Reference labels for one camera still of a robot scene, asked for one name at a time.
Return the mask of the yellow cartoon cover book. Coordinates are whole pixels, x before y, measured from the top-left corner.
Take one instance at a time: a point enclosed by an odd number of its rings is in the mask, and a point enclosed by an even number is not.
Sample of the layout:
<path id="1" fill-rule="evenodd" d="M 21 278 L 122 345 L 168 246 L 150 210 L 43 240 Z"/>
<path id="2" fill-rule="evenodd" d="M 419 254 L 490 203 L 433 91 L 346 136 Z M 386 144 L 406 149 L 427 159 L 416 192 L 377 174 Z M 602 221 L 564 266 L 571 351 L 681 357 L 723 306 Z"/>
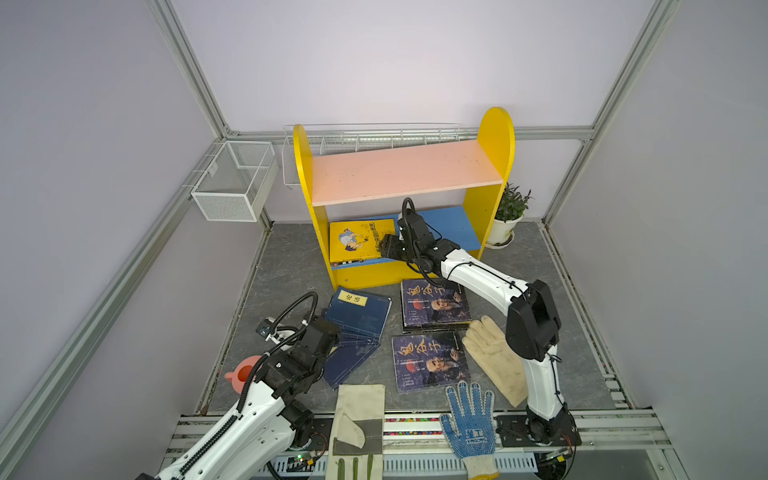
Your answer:
<path id="1" fill-rule="evenodd" d="M 392 219 L 332 222 L 329 226 L 330 262 L 350 263 L 382 257 L 379 244 L 395 233 Z"/>

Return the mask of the purple portrait book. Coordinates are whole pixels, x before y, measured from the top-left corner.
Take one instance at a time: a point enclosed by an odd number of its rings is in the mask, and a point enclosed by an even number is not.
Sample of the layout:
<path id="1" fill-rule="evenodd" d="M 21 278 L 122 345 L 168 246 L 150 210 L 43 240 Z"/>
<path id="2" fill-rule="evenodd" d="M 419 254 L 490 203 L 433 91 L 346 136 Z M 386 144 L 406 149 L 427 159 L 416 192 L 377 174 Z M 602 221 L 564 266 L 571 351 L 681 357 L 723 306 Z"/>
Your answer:
<path id="1" fill-rule="evenodd" d="M 471 380 L 466 353 L 457 332 L 397 335 L 391 343 L 399 393 Z"/>
<path id="2" fill-rule="evenodd" d="M 400 287 L 406 332 L 460 328 L 472 320 L 465 290 L 456 283 L 435 286 L 423 279 L 409 279 Z"/>

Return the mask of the black wolf cover book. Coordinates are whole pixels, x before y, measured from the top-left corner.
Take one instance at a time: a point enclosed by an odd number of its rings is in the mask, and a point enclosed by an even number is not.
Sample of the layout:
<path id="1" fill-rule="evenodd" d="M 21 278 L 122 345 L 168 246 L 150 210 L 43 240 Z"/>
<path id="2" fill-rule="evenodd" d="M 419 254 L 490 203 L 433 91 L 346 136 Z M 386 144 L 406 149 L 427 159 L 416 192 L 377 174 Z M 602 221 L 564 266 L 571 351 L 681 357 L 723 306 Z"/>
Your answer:
<path id="1" fill-rule="evenodd" d="M 367 259 L 367 260 L 347 260 L 347 261 L 340 261 L 340 262 L 331 262 L 331 268 L 333 270 L 338 269 L 345 269 L 345 268 L 355 268 L 359 266 L 368 266 L 368 265 L 376 265 L 381 263 L 386 263 L 388 260 L 385 258 L 375 258 L 375 259 Z"/>

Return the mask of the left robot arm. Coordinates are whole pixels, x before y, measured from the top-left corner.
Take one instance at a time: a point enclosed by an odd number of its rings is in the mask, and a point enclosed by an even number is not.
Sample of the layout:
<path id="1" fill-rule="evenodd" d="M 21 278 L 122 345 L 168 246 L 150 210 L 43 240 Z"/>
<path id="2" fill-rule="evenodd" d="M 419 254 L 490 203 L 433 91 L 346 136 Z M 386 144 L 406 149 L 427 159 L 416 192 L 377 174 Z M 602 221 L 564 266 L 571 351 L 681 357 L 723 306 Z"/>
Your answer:
<path id="1" fill-rule="evenodd" d="M 270 325 L 277 325 L 309 301 L 302 325 L 262 354 L 238 401 L 178 460 L 140 479 L 249 479 L 277 455 L 311 443 L 313 413 L 297 398 L 324 373 L 339 328 L 316 316 L 318 294 L 295 300 Z"/>

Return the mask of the pink watering can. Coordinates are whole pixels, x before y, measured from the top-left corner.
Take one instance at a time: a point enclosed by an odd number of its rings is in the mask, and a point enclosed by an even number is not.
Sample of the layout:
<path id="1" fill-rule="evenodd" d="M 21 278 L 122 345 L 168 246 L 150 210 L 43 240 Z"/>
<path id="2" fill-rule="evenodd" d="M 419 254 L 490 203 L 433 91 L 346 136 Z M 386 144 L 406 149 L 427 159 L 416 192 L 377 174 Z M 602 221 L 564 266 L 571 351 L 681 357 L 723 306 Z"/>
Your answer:
<path id="1" fill-rule="evenodd" d="M 257 362 L 261 359 L 260 355 L 254 355 L 243 359 L 233 371 L 224 374 L 224 378 L 228 381 L 233 390 L 237 394 L 241 394 L 245 386 L 245 383 Z"/>

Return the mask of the lower blue thread-bound book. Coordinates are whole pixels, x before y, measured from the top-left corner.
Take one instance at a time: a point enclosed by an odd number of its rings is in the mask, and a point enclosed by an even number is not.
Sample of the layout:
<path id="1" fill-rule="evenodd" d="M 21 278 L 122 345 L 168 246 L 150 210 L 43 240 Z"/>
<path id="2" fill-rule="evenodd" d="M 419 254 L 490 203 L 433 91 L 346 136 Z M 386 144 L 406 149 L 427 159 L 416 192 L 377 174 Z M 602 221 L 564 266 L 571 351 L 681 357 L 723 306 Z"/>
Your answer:
<path id="1" fill-rule="evenodd" d="M 342 343 L 325 362 L 322 375 L 324 381 L 336 390 L 379 347 L 380 342 L 376 340 Z"/>

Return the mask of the blue thread-bound book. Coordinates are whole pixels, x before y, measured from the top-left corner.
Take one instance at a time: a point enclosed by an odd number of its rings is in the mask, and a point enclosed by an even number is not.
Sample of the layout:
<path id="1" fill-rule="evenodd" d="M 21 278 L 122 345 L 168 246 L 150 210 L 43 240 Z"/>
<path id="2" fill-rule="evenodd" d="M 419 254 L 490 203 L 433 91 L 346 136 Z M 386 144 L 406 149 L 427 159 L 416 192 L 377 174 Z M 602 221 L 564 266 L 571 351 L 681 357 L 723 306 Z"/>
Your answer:
<path id="1" fill-rule="evenodd" d="M 325 362 L 322 375 L 324 381 L 336 390 L 379 347 L 380 342 L 376 340 L 342 343 Z"/>
<path id="2" fill-rule="evenodd" d="M 390 297 L 339 287 L 324 318 L 352 337 L 378 341 L 391 306 Z"/>

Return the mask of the yellow bookshelf pink blue shelves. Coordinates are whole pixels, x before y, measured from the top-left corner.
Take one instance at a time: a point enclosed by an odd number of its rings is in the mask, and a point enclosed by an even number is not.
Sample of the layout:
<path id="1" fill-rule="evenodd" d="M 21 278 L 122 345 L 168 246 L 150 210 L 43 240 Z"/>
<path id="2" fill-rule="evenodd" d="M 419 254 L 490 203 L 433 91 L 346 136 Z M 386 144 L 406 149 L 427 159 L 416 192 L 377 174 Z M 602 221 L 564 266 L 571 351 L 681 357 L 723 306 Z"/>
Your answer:
<path id="1" fill-rule="evenodd" d="M 494 107 L 485 113 L 474 140 L 315 158 L 305 128 L 297 124 L 293 147 L 325 260 L 330 258 L 331 245 L 328 206 L 455 190 L 465 193 L 459 231 L 475 238 L 464 248 L 481 259 L 514 164 L 515 131 L 510 114 Z"/>

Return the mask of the top blue thread-bound book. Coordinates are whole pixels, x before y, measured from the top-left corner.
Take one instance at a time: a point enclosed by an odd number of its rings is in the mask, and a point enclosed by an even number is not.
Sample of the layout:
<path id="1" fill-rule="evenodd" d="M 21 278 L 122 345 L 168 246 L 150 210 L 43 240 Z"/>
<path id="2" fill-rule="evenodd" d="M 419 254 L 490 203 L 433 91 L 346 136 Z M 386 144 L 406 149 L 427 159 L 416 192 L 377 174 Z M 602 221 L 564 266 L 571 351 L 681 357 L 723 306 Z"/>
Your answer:
<path id="1" fill-rule="evenodd" d="M 378 341 L 391 306 L 390 297 L 339 287 L 324 318 L 352 337 Z"/>

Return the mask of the potted green plant white pot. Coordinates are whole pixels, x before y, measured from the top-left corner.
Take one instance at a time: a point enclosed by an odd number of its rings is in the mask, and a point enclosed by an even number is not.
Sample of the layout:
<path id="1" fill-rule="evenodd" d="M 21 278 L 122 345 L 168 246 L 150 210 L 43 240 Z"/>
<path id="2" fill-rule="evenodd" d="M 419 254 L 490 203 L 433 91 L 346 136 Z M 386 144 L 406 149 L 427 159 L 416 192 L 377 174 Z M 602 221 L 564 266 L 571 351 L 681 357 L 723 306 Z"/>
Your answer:
<path id="1" fill-rule="evenodd" d="M 515 226 L 525 216 L 532 199 L 531 190 L 524 192 L 518 185 L 505 185 L 486 241 L 487 248 L 502 249 L 514 240 Z"/>

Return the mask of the grey green canvas glove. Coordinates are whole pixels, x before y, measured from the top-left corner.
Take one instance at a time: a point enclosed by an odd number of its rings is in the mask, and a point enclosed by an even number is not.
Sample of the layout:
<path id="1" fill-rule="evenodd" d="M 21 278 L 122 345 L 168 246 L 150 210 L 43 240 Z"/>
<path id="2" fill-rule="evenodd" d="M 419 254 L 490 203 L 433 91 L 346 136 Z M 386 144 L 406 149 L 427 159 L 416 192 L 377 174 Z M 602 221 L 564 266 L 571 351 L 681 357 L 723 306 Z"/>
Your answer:
<path id="1" fill-rule="evenodd" d="M 384 423 L 384 385 L 341 385 L 325 478 L 382 479 Z"/>

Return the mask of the purple portrait book front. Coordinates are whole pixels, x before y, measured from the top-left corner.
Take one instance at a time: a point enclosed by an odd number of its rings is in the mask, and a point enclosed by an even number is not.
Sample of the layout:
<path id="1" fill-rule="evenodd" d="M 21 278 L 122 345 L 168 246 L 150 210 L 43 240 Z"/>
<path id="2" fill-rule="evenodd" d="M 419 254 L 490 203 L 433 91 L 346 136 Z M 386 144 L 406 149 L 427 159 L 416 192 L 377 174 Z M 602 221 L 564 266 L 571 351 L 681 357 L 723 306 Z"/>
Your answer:
<path id="1" fill-rule="evenodd" d="M 397 335 L 391 343 L 399 393 L 471 380 L 466 353 L 457 332 Z"/>

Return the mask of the beige leather work glove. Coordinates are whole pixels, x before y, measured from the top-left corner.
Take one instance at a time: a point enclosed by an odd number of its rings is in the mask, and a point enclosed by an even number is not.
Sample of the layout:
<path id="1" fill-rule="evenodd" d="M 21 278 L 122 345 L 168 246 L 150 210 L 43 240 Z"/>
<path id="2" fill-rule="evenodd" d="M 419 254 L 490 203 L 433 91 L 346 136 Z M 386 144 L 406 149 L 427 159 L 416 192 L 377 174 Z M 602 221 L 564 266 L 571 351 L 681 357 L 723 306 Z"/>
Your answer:
<path id="1" fill-rule="evenodd" d="M 462 343 L 511 406 L 522 405 L 528 396 L 522 359 L 507 344 L 497 323 L 487 315 L 472 320 Z"/>

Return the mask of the blue dotted knit glove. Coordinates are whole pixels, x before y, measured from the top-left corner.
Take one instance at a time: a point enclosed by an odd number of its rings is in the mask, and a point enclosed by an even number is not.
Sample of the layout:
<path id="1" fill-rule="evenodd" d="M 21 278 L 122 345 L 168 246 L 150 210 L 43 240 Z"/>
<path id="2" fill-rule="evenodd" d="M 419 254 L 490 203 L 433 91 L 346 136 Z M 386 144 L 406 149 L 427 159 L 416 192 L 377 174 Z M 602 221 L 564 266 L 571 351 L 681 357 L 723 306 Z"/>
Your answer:
<path id="1" fill-rule="evenodd" d="M 497 479 L 494 393 L 464 380 L 447 386 L 445 393 L 450 412 L 440 415 L 440 423 L 452 452 L 470 480 Z"/>

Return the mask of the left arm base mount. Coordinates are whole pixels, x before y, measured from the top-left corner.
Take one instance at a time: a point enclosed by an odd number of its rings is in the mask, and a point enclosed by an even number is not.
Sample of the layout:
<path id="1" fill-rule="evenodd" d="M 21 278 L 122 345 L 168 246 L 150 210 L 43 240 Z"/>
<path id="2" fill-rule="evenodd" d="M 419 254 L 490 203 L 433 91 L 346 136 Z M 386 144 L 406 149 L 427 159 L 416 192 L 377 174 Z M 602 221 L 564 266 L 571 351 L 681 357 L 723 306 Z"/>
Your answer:
<path id="1" fill-rule="evenodd" d="M 327 467 L 331 423 L 330 418 L 315 419 L 305 444 L 280 453 L 262 469 L 264 475 L 269 479 L 322 478 Z"/>

